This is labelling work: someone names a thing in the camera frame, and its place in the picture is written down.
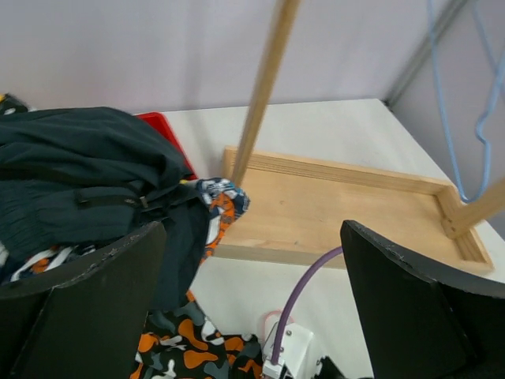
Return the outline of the dark navy shorts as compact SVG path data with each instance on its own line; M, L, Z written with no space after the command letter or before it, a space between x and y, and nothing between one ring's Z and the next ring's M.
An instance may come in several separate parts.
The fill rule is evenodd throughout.
M152 222L166 231L151 307L182 303L210 214L181 153L139 118L108 107L1 118L1 279L52 269Z

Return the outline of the red plastic bin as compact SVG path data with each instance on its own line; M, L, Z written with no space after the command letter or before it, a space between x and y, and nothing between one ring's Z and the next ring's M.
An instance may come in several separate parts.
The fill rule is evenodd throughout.
M167 118L159 112L148 112L137 114L137 117L155 130L157 130L166 140L168 140L182 155L185 165L190 171L190 174L186 177L189 180L196 180L197 176L193 169L192 164L189 162L183 147L181 146L176 134L172 130L170 123Z

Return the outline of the wooden clothes rack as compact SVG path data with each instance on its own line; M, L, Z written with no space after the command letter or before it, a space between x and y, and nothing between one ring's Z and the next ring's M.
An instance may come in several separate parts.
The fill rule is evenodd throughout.
M245 187L252 204L217 254L309 265L340 245L345 220L356 220L426 257L490 272L492 261L475 227L503 210L503 182L464 205L455 187L438 179L255 151L298 7L296 1L279 2L240 143L223 152L224 175Z

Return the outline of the black orange camouflage shorts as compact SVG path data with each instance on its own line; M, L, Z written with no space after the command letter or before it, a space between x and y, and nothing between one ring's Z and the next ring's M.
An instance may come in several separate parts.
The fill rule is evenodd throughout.
M255 335L223 335L192 293L173 311L148 312L131 378L261 378Z

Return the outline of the pink hanger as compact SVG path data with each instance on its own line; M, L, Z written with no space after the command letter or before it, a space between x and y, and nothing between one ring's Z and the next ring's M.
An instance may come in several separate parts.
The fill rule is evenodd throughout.
M268 311L260 317L259 334L263 340L268 336L268 333L271 331L274 323L279 320L281 315L282 311L280 309L276 309Z

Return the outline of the teal cartoon print shorts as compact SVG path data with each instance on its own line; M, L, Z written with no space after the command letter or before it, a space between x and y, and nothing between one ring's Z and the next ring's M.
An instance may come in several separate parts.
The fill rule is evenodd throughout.
M202 257L206 260L215 252L226 230L249 208L245 191L224 178L182 180L181 184L195 188L211 215L208 236ZM30 257L19 260L4 246L1 247L1 283L11 283L57 268L79 257L96 251L96 246L53 246Z

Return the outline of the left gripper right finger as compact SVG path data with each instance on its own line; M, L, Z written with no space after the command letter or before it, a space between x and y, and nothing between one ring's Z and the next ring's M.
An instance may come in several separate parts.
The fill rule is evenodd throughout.
M502 378L504 285L354 220L340 238L376 378Z

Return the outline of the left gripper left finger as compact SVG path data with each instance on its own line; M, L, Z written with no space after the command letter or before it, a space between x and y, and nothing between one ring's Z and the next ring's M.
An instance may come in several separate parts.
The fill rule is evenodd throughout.
M48 272L1 287L3 378L127 378L163 260L150 223Z

